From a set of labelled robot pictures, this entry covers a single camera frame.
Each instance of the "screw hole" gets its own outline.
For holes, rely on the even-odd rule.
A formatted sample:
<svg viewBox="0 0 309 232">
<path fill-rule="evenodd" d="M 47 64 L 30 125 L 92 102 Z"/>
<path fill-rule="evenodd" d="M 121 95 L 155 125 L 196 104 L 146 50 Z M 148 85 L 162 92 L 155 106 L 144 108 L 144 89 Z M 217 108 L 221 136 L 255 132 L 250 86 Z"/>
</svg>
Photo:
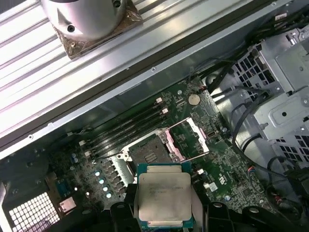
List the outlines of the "screw hole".
<svg viewBox="0 0 309 232">
<path fill-rule="evenodd" d="M 121 6 L 121 2 L 120 1 L 114 1 L 113 5 L 115 8 L 118 8 L 119 6 Z"/>
<path fill-rule="evenodd" d="M 74 32 L 74 31 L 75 31 L 75 26 L 68 25 L 68 32 Z"/>
</svg>

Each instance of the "black cable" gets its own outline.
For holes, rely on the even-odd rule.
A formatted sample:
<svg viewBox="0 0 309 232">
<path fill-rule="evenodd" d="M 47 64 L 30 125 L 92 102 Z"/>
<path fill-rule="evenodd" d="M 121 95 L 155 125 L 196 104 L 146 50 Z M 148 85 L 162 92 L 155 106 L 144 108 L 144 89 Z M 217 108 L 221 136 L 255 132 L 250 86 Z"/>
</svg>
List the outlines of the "black cable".
<svg viewBox="0 0 309 232">
<path fill-rule="evenodd" d="M 277 175 L 277 176 L 281 176 L 281 177 L 284 177 L 286 178 L 284 175 L 280 174 L 280 173 L 277 173 L 277 172 L 274 172 L 272 170 L 268 170 L 267 168 L 261 166 L 260 164 L 254 162 L 252 159 L 250 159 L 249 157 L 247 157 L 243 151 L 237 146 L 236 144 L 236 137 L 240 131 L 240 128 L 243 124 L 243 122 L 245 121 L 245 119 L 247 118 L 247 116 L 252 113 L 260 103 L 262 103 L 263 101 L 265 100 L 265 96 L 264 94 L 261 94 L 259 95 L 251 104 L 250 106 L 245 110 L 245 112 L 242 114 L 242 116 L 240 117 L 239 121 L 237 122 L 236 126 L 235 126 L 235 130 L 233 132 L 233 139 L 232 139 L 232 145 L 234 147 L 234 149 L 236 150 L 236 152 L 243 158 L 245 159 L 246 161 L 248 161 L 248 163 L 250 163 L 252 166 L 254 166 L 255 168 L 258 168 L 264 172 L 267 172 L 267 173 L 271 173 L 271 174 L 274 174 L 274 175 Z"/>
<path fill-rule="evenodd" d="M 232 92 L 233 90 L 240 90 L 240 89 L 243 89 L 245 91 L 249 91 L 249 92 L 252 92 L 252 93 L 258 93 L 258 94 L 261 94 L 261 93 L 265 92 L 265 90 L 258 89 L 258 88 L 250 88 L 250 87 L 246 87 L 246 86 L 235 86 L 235 89 L 230 87 L 230 88 L 227 88 L 227 89 L 223 90 L 221 93 L 217 93 L 217 94 L 212 95 L 211 97 L 212 98 L 217 98 L 217 97 L 225 95 L 225 94 L 227 94 L 229 92 Z"/>
<path fill-rule="evenodd" d="M 248 52 L 247 45 L 239 48 L 235 55 L 233 55 L 230 60 L 239 60 Z M 211 94 L 217 87 L 219 87 L 220 83 L 223 81 L 225 76 L 228 74 L 230 69 L 234 66 L 235 63 L 228 63 L 225 67 L 219 72 L 218 76 L 214 79 L 214 81 L 208 86 L 208 92 Z"/>
<path fill-rule="evenodd" d="M 248 141 L 245 143 L 245 145 L 242 147 L 242 152 L 245 152 L 247 146 L 254 140 L 262 138 L 261 134 L 257 134 L 253 137 L 251 137 L 250 139 L 248 139 Z"/>
<path fill-rule="evenodd" d="M 294 162 L 293 160 L 289 159 L 289 158 L 286 158 L 286 157 L 283 157 L 283 156 L 276 156 L 276 157 L 273 157 L 269 160 L 268 164 L 267 164 L 267 169 L 268 170 L 271 170 L 272 168 L 272 164 L 274 163 L 275 160 L 285 160 L 285 161 L 288 161 L 290 162 L 296 169 L 300 169 L 299 165 Z M 268 185 L 272 185 L 272 175 L 270 173 L 268 173 L 268 177 L 269 177 L 269 183 Z"/>
<path fill-rule="evenodd" d="M 232 111 L 231 111 L 231 113 L 230 113 L 230 118 L 229 118 L 229 126 L 230 126 L 230 129 L 232 129 L 232 121 L 233 121 L 233 115 L 234 115 L 234 113 L 235 113 L 235 111 L 237 111 L 238 109 L 240 109 L 242 106 L 245 106 L 245 107 L 247 107 L 247 103 L 241 103 L 241 104 L 239 104 L 238 106 L 236 106 Z"/>
</svg>

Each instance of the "metal bracket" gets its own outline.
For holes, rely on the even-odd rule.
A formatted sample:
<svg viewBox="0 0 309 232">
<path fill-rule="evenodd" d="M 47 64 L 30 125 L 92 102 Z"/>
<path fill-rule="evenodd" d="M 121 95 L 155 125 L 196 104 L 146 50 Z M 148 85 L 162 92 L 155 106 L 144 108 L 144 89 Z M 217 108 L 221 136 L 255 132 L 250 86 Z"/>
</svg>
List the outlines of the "metal bracket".
<svg viewBox="0 0 309 232">
<path fill-rule="evenodd" d="M 254 113 L 261 134 L 278 139 L 304 125 L 309 116 L 309 87 L 288 96 L 281 94 L 261 105 Z"/>
</svg>

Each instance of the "screw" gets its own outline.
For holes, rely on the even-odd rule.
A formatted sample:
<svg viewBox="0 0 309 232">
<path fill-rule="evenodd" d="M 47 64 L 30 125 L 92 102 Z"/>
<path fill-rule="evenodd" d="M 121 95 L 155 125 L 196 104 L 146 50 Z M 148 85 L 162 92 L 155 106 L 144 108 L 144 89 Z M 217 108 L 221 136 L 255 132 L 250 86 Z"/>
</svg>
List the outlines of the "screw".
<svg viewBox="0 0 309 232">
<path fill-rule="evenodd" d="M 68 32 L 74 32 L 74 31 L 75 31 L 75 26 L 73 26 L 73 25 L 68 25 L 67 30 L 68 30 Z"/>
<path fill-rule="evenodd" d="M 259 212 L 259 210 L 256 208 L 250 208 L 249 211 L 254 214 L 257 214 Z"/>
<path fill-rule="evenodd" d="M 213 206 L 216 207 L 216 208 L 221 208 L 221 207 L 222 207 L 222 204 L 221 204 L 221 203 L 218 203 L 218 202 L 215 202 L 215 203 L 213 204 Z"/>
</svg>

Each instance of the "white label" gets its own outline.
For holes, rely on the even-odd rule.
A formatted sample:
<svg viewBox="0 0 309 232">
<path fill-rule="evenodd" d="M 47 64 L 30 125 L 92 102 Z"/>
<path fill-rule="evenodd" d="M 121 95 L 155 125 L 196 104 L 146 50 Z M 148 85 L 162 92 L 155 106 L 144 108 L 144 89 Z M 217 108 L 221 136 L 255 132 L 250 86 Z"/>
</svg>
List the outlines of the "white label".
<svg viewBox="0 0 309 232">
<path fill-rule="evenodd" d="M 218 187 L 216 186 L 214 182 L 209 184 L 209 188 L 211 189 L 212 192 L 215 192 L 218 189 Z"/>
<path fill-rule="evenodd" d="M 288 15 L 287 13 L 276 15 L 275 16 L 275 21 L 278 21 L 279 19 L 285 18 L 287 15 Z"/>
</svg>

